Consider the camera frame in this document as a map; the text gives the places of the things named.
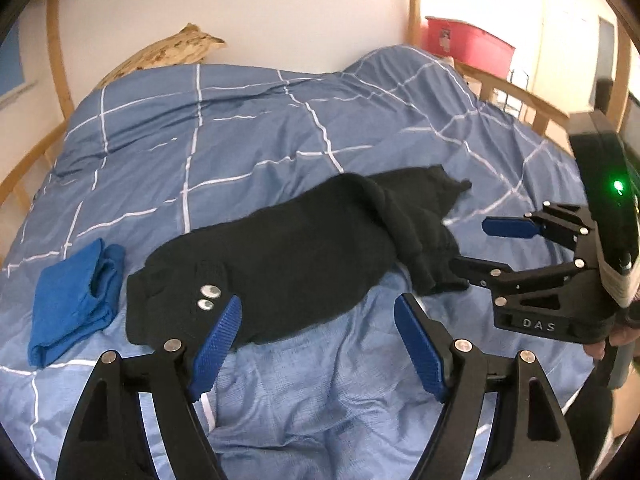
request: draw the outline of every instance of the window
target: window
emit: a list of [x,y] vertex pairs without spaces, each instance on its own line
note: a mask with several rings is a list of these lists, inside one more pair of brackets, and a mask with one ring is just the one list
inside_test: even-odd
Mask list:
[[18,23],[15,23],[2,45],[0,45],[0,97],[23,83],[24,75],[20,63]]

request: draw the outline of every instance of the red bin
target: red bin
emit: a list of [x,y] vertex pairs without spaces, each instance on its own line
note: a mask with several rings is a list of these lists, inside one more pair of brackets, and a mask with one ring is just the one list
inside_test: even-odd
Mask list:
[[509,75],[515,47],[482,28],[459,20],[425,17],[422,45],[438,56],[451,56],[502,79]]

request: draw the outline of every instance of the white grid pattern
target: white grid pattern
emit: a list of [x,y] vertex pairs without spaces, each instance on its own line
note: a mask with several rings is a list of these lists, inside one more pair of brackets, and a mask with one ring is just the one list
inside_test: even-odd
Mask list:
[[[557,160],[556,158],[554,158],[551,154],[551,152],[548,150],[548,142],[546,142],[546,140],[543,140],[541,143],[537,144],[535,142],[533,142],[532,140],[529,139],[529,137],[527,137],[525,134],[523,134],[519,128],[517,127],[516,124],[514,124],[514,127],[517,131],[517,133],[523,138],[525,139],[528,143],[532,144],[534,146],[534,149],[532,150],[532,152],[529,153],[529,155],[527,155],[527,157],[524,159],[523,164],[522,164],[522,177],[521,179],[518,181],[518,183],[516,184],[516,186],[512,186],[508,179],[501,173],[499,173],[485,158],[483,158],[481,155],[479,155],[476,152],[473,152],[471,150],[471,148],[469,147],[468,143],[466,142],[466,140],[459,140],[459,139],[455,139],[452,137],[446,137],[443,135],[443,132],[449,128],[455,121],[459,121],[459,120],[463,120],[466,117],[468,117],[469,115],[473,115],[473,114],[479,114],[484,116],[485,118],[494,121],[495,123],[500,124],[501,126],[505,127],[506,129],[510,129],[513,126],[510,126],[506,123],[502,123],[501,121],[499,121],[498,119],[494,118],[493,116],[491,116],[490,114],[487,114],[485,112],[482,112],[482,108],[484,107],[484,104],[481,105],[481,107],[479,108],[475,108],[473,101],[470,97],[470,95],[462,88],[462,86],[460,85],[460,83],[458,82],[457,78],[450,73],[450,71],[443,66],[441,63],[439,63],[436,59],[431,58],[430,56],[428,56],[427,54],[418,51],[412,47],[409,46],[403,46],[404,48],[408,48],[413,50],[414,52],[417,52],[418,54],[420,54],[421,56],[427,57],[430,62],[422,65],[418,71],[412,75],[409,79],[407,79],[406,81],[397,84],[394,88],[392,88],[391,90],[386,90],[383,88],[380,88],[379,86],[370,83],[370,82],[366,82],[362,79],[360,79],[356,73],[358,72],[358,70],[363,66],[364,62],[366,62],[366,60],[370,57],[373,56],[376,52],[378,52],[378,50],[371,52],[369,55],[363,57],[360,60],[359,65],[354,69],[353,72],[347,73],[347,72],[343,72],[340,74],[340,77],[343,77],[345,75],[350,75],[354,78],[356,78],[358,81],[360,81],[363,85],[365,86],[370,86],[372,88],[375,88],[377,90],[380,91],[380,93],[377,92],[371,92],[371,94],[369,96],[364,96],[362,94],[357,94],[356,96],[352,97],[352,98],[347,98],[347,99],[343,99],[340,98],[338,96],[333,97],[333,99],[337,99],[337,100],[342,100],[342,101],[350,101],[350,100],[355,100],[358,98],[364,98],[364,99],[371,99],[374,96],[378,96],[378,97],[382,97],[382,96],[388,96],[394,100],[397,100],[399,102],[401,102],[403,105],[410,107],[412,109],[414,109],[417,113],[419,113],[420,115],[422,115],[429,124],[431,124],[431,121],[429,120],[428,116],[423,113],[421,110],[419,110],[414,104],[412,104],[411,102],[407,102],[404,101],[402,98],[398,97],[397,95],[393,94],[393,92],[397,91],[399,88],[404,87],[405,85],[407,85],[407,83],[411,82],[412,80],[416,79],[419,75],[419,73],[424,70],[427,69],[430,66],[433,66],[434,64],[436,64],[437,66],[439,66],[442,70],[444,70],[445,72],[447,72],[449,74],[449,76],[453,79],[453,81],[455,81],[456,85],[460,88],[460,90],[462,91],[462,93],[464,95],[466,95],[466,97],[468,98],[470,104],[472,105],[472,110],[468,110],[465,114],[460,114],[460,115],[456,115],[453,116],[451,118],[451,120],[449,121],[449,123],[447,123],[443,128],[441,128],[440,130],[435,130],[433,128],[433,126],[429,126],[426,128],[420,128],[420,127],[409,127],[409,128],[405,128],[404,131],[406,132],[410,132],[410,131],[423,131],[423,132],[431,132],[433,134],[435,134],[437,137],[441,138],[442,140],[445,140],[446,142],[453,142],[455,144],[458,144],[460,146],[464,146],[467,153],[469,153],[469,155],[474,158],[475,160],[478,160],[478,162],[480,162],[483,166],[485,166],[489,171],[491,171],[496,177],[500,178],[501,181],[503,181],[507,186],[508,186],[508,191],[502,196],[500,197],[498,200],[494,201],[493,203],[489,204],[488,206],[486,206],[485,208],[479,208],[475,211],[473,211],[471,214],[465,216],[464,218],[451,218],[451,219],[446,219],[444,221],[444,223],[446,225],[451,225],[454,222],[459,222],[459,221],[465,221],[468,218],[471,218],[475,215],[478,214],[485,214],[489,211],[491,211],[492,209],[494,209],[495,207],[499,206],[500,203],[502,203],[504,200],[506,200],[508,198],[508,196],[511,195],[515,195],[517,196],[520,200],[525,200],[526,202],[530,203],[530,199],[525,196],[525,195],[521,195],[518,190],[520,189],[520,187],[522,186],[523,183],[523,179],[524,179],[524,171],[526,168],[527,163],[539,152],[545,152],[549,158],[553,161],[554,164],[558,165],[559,167],[565,169],[565,171],[568,171],[568,173],[572,176],[572,178],[574,178],[577,182],[579,182],[579,177],[577,177],[573,171],[572,168],[570,168],[565,162],[562,162],[560,160]],[[196,91],[198,93],[198,103],[197,103],[197,116],[198,116],[198,124],[194,129],[193,132],[193,136],[192,136],[192,142],[191,142],[191,151],[190,154],[188,155],[188,158],[186,160],[186,164],[185,164],[185,179],[184,179],[184,184],[183,184],[183,188],[182,191],[180,192],[180,195],[182,196],[182,208],[183,208],[183,214],[184,214],[184,231],[185,232],[189,232],[191,229],[190,226],[190,217],[189,217],[189,211],[188,211],[188,193],[198,189],[200,187],[204,187],[204,186],[210,186],[213,184],[221,184],[221,183],[225,183],[225,182],[234,182],[234,181],[238,181],[238,180],[242,180],[244,178],[247,178],[249,176],[251,176],[254,171],[264,165],[267,164],[280,164],[282,162],[292,162],[293,160],[295,160],[295,158],[297,156],[311,156],[311,157],[324,157],[327,156],[329,158],[329,160],[331,160],[332,164],[335,166],[335,168],[338,170],[339,173],[343,173],[344,172],[344,168],[340,165],[340,163],[337,161],[337,159],[335,158],[335,153],[339,153],[339,152],[347,152],[347,151],[353,151],[353,150],[366,150],[369,148],[372,148],[371,145],[361,145],[361,146],[351,146],[348,148],[343,148],[341,150],[333,150],[332,149],[332,144],[331,144],[331,140],[329,138],[328,132],[326,130],[326,128],[320,123],[320,121],[318,120],[318,116],[316,115],[315,110],[313,110],[313,108],[309,105],[309,102],[313,102],[313,101],[327,101],[328,99],[311,99],[308,102],[300,102],[298,99],[296,99],[296,97],[290,92],[289,89],[289,84],[294,81],[294,80],[323,80],[323,78],[295,78],[295,79],[290,79],[290,80],[286,80],[283,78],[282,73],[280,72],[280,70],[276,71],[278,74],[278,78],[280,81],[277,82],[268,82],[268,83],[258,83],[258,84],[251,84],[251,85],[245,85],[245,86],[240,86],[240,87],[231,87],[231,88],[224,88],[224,87],[207,87],[207,88],[201,88],[200,87],[200,65],[196,64]],[[322,152],[300,152],[300,151],[296,151],[296,153],[294,154],[294,156],[285,156],[283,158],[281,158],[280,160],[262,160],[258,163],[256,163],[254,165],[254,168],[249,172],[249,173],[245,173],[245,174],[240,174],[238,176],[232,176],[232,177],[227,177],[227,178],[219,178],[219,179],[213,179],[213,180],[207,180],[204,182],[201,182],[199,184],[194,185],[193,187],[189,187],[189,170],[190,170],[190,163],[191,163],[191,159],[193,157],[193,155],[196,152],[196,147],[197,147],[197,139],[198,139],[198,131],[200,129],[200,127],[203,125],[203,119],[202,119],[202,91],[206,90],[206,89],[245,89],[248,87],[253,87],[253,86],[266,86],[266,85],[275,85],[275,84],[281,84],[284,83],[284,92],[286,95],[288,95],[290,97],[290,99],[293,101],[294,104],[292,104],[292,106],[303,106],[306,108],[306,110],[310,113],[315,126],[321,131],[322,133],[322,140],[324,141],[325,147],[326,149]],[[115,108],[112,108],[110,110],[104,110],[104,91],[105,89],[102,89],[101,95],[100,95],[100,113],[98,113],[95,116],[89,117],[87,120],[84,120],[83,122],[81,122],[80,124],[78,124],[77,126],[73,127],[71,130],[69,130],[69,132],[66,134],[65,136],[65,140],[76,130],[78,130],[79,128],[81,128],[82,126],[88,124],[89,122],[96,120],[96,119],[100,119],[100,130],[102,133],[102,141],[103,141],[103,147],[104,147],[104,157],[102,160],[102,164],[100,166],[99,169],[103,169],[104,165],[106,163],[106,158],[108,155],[108,138],[107,138],[107,132],[106,132],[106,125],[105,125],[105,115],[115,112],[117,110],[121,110],[123,108],[129,107],[131,105],[135,105],[141,102],[146,102],[152,99],[158,99],[158,98],[164,98],[164,97],[169,97],[169,96],[175,96],[178,94],[182,94],[184,92],[174,92],[174,93],[170,93],[170,94],[162,94],[162,95],[158,95],[158,96],[152,96],[152,97],[148,97],[148,98],[143,98],[143,99],[139,99],[139,100],[135,100],[129,103],[125,103],[123,105],[117,106]],[[256,118],[257,116],[233,116],[233,117],[229,117],[229,118],[219,118],[219,119],[213,119],[212,121],[221,121],[221,120],[244,120],[244,119],[253,119]],[[153,151],[154,149],[160,147],[160,146],[164,146],[166,144],[168,144],[169,142],[164,142],[161,144],[158,144],[157,146],[154,146],[153,148],[151,148],[149,151]],[[49,179],[47,181],[47,185],[50,184],[51,182],[51,177],[52,174],[49,174]],[[95,189],[96,185],[97,185],[97,181],[98,181],[98,170],[95,170],[95,174],[94,174],[94,182],[92,185],[92,190]],[[72,182],[74,182],[76,179],[73,179],[63,185],[66,184],[71,184]],[[46,187],[47,185],[44,186],[43,188],[43,195],[46,194]],[[179,197],[176,197],[174,199],[170,199],[170,200],[164,200],[163,203],[172,203],[175,202]],[[80,213],[80,210],[82,208],[82,204],[83,204],[84,200],[82,200],[78,207],[76,208],[76,212],[75,215],[73,217],[70,229],[68,231],[68,234],[66,236],[66,241],[62,246],[62,257],[66,258],[66,253],[69,247],[71,247],[72,243],[71,243],[71,237],[73,234],[73,230],[75,228],[76,225],[76,221],[78,220],[78,215]],[[89,228],[87,228],[85,231],[82,231],[81,233],[76,235],[76,239],[79,237],[82,237],[86,234],[88,234],[89,232],[92,232],[98,228],[105,228],[105,227],[109,227],[109,226],[113,226],[114,224],[117,224],[118,222],[121,222],[122,220],[126,219],[126,218],[131,218],[131,217],[138,217],[138,216],[144,216],[147,214],[152,214],[154,213],[156,210],[158,210],[157,207],[155,208],[151,208],[148,210],[144,210],[144,211],[138,211],[138,212],[128,212],[125,213],[121,216],[119,216],[118,218],[114,219],[113,221],[110,222],[104,222],[101,224],[96,224],[93,225]],[[21,242],[24,241],[24,230],[26,228],[26,222],[24,223],[23,229],[22,229],[22,237],[21,237]],[[35,260],[40,260],[43,258],[49,258],[51,256],[60,256],[60,252],[61,251],[50,251],[49,253],[46,254],[37,254],[35,256],[30,256],[29,258],[24,258],[22,259],[18,264],[8,264],[6,269],[7,272],[7,277],[10,277],[11,274],[11,270],[12,269],[17,269],[19,268],[22,264],[27,263],[27,262],[31,262],[31,261],[35,261]],[[74,359],[71,360],[69,362],[63,362],[63,363],[55,363],[52,365],[49,365],[49,368],[67,368],[69,366],[73,366],[73,365],[78,365],[78,366],[86,366],[86,367],[93,367],[95,365],[96,361],[93,360],[84,360],[84,359]],[[33,423],[30,425],[30,433],[33,439],[33,445],[31,447],[31,459],[34,463],[34,466],[37,469],[38,474],[40,475],[41,478],[44,478],[42,469],[40,468],[40,465],[38,464],[37,460],[36,460],[36,456],[35,456],[35,444],[37,442],[37,436],[34,430],[34,427],[37,425],[37,423],[39,422],[39,416],[38,416],[38,404],[39,404],[39,395],[38,395],[38,390],[35,384],[35,378],[37,376],[37,371],[27,371],[27,370],[17,370],[17,369],[13,369],[13,368],[9,368],[3,365],[0,365],[0,371],[1,372],[5,372],[5,373],[9,373],[9,374],[15,374],[18,376],[31,376],[31,386],[32,389],[34,391],[34,419],[33,419]],[[201,397],[201,403],[203,406],[203,412],[205,415],[205,418],[207,420],[207,425],[209,428],[209,431],[212,431],[215,428],[215,416],[212,410],[212,407],[210,405],[209,399],[206,396],[206,394],[203,394],[203,396]],[[479,433],[483,433],[488,427],[482,427],[478,430]]]
[[332,164],[335,166],[335,169],[338,170],[338,173],[344,173],[344,168],[340,165],[340,162],[338,162],[338,160],[335,158],[334,151],[332,150],[332,147],[331,147],[331,140],[329,140],[329,134],[326,128],[322,126],[322,124],[318,120],[318,115],[316,114],[316,111],[313,110],[313,108],[309,105],[308,102],[302,103],[298,101],[289,90],[289,85],[291,81],[284,79],[282,77],[282,72],[280,72],[280,70],[276,70],[276,72],[278,73],[278,78],[284,83],[285,94],[287,94],[291,98],[291,100],[296,104],[303,105],[306,108],[306,110],[311,114],[311,117],[314,120],[314,124],[322,132],[322,140],[324,140],[324,144],[326,145],[326,154],[329,156],[329,159],[331,160]]

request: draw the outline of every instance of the blue gripper pad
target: blue gripper pad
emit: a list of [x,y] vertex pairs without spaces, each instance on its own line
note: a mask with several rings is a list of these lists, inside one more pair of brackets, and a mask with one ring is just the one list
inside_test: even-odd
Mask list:
[[482,231],[503,238],[533,238],[540,234],[540,226],[528,218],[488,216],[482,221]]
[[193,360],[193,374],[189,385],[191,402],[195,402],[204,392],[210,392],[213,388],[241,322],[242,303],[240,298],[233,296]]
[[440,354],[415,317],[411,306],[402,296],[396,299],[394,319],[422,387],[426,392],[433,394],[438,402],[445,402],[449,389],[445,382]]

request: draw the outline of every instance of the bed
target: bed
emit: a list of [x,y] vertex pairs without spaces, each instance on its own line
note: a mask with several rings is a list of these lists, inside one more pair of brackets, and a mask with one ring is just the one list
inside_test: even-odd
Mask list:
[[[126,248],[130,274],[165,241],[288,200],[337,173],[442,164],[473,184],[445,220],[461,252],[522,269],[568,255],[541,240],[488,241],[482,218],[522,215],[543,200],[584,202],[571,156],[409,45],[322,75],[199,64],[137,72],[89,95],[63,135],[0,276],[0,420],[46,479],[97,357],[148,351],[126,340],[123,289],[110,327],[43,370],[27,364],[40,271],[97,237]],[[196,410],[229,478],[409,476],[440,411],[393,324],[393,300],[410,289],[398,266],[338,319],[226,359]],[[495,329],[485,290],[423,302],[454,337],[484,352],[535,352],[561,404],[591,370],[579,346]],[[468,478],[481,465],[492,402]],[[159,476],[170,479],[150,398],[142,404]]]

